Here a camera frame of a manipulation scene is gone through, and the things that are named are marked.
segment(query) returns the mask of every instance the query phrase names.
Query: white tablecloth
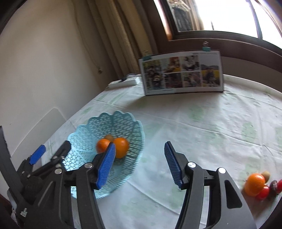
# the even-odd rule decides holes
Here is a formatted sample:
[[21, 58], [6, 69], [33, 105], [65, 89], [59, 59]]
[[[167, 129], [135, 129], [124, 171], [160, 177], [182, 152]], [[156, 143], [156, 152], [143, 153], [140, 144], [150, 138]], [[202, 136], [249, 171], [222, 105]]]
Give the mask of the white tablecloth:
[[[142, 84], [103, 91], [46, 142], [42, 162], [50, 160], [78, 125], [102, 112], [131, 112], [142, 122], [146, 140], [139, 165], [125, 184], [98, 200], [108, 229], [175, 228], [185, 191], [173, 182], [164, 156], [166, 141], [202, 168], [226, 168], [239, 188], [254, 172], [270, 171], [268, 184], [282, 179], [282, 94], [253, 81], [224, 79], [223, 93], [145, 97]], [[206, 223], [208, 189], [204, 196], [200, 228]], [[246, 198], [258, 228], [280, 197], [264, 202]], [[75, 206], [74, 214], [77, 225]]]

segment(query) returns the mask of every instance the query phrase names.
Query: cherry tomato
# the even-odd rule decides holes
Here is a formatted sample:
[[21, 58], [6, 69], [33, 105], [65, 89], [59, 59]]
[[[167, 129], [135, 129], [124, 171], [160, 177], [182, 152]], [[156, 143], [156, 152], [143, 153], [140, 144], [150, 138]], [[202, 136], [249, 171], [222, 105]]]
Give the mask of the cherry tomato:
[[264, 200], [265, 198], [267, 198], [268, 194], [269, 194], [269, 187], [268, 185], [265, 185], [263, 187], [263, 189], [261, 190], [261, 192], [259, 194], [256, 195], [256, 198], [259, 200]]
[[276, 193], [279, 194], [280, 192], [282, 192], [282, 180], [277, 183]]

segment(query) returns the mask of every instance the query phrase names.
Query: curtain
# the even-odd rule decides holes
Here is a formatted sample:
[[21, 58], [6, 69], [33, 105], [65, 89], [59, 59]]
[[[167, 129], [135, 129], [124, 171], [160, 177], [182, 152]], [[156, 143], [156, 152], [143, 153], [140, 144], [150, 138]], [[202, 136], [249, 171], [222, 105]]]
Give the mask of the curtain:
[[117, 76], [140, 73], [138, 59], [152, 53], [132, 0], [87, 0]]

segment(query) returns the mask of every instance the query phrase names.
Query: mandarin orange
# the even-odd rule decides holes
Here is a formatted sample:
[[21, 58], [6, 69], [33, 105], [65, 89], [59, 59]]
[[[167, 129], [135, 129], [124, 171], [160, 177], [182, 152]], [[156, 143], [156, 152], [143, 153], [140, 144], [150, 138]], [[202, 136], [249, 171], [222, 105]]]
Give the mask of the mandarin orange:
[[244, 186], [244, 191], [248, 196], [256, 196], [265, 185], [265, 178], [259, 173], [251, 174]]
[[108, 139], [105, 138], [100, 139], [96, 144], [97, 153], [104, 153], [109, 144], [110, 141]]
[[129, 149], [129, 142], [125, 138], [115, 138], [113, 143], [116, 145], [116, 158], [123, 158]]

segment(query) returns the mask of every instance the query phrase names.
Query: plastic mesh basket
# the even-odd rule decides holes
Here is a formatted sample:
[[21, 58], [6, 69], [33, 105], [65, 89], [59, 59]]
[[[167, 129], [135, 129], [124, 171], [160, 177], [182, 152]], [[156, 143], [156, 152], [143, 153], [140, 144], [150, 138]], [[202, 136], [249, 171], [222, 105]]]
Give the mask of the plastic mesh basket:
[[[107, 134], [113, 135], [114, 138], [126, 138], [129, 150], [124, 158], [115, 158], [106, 185], [100, 190], [95, 190], [97, 199], [112, 193], [133, 173], [145, 142], [141, 122], [136, 121], [131, 113], [121, 111], [115, 111], [113, 115], [102, 113], [99, 117], [90, 118], [86, 125], [78, 126], [75, 133], [68, 136], [71, 150], [63, 162], [67, 171], [91, 162], [97, 154], [97, 141]], [[76, 198], [76, 187], [71, 187], [71, 193]]]

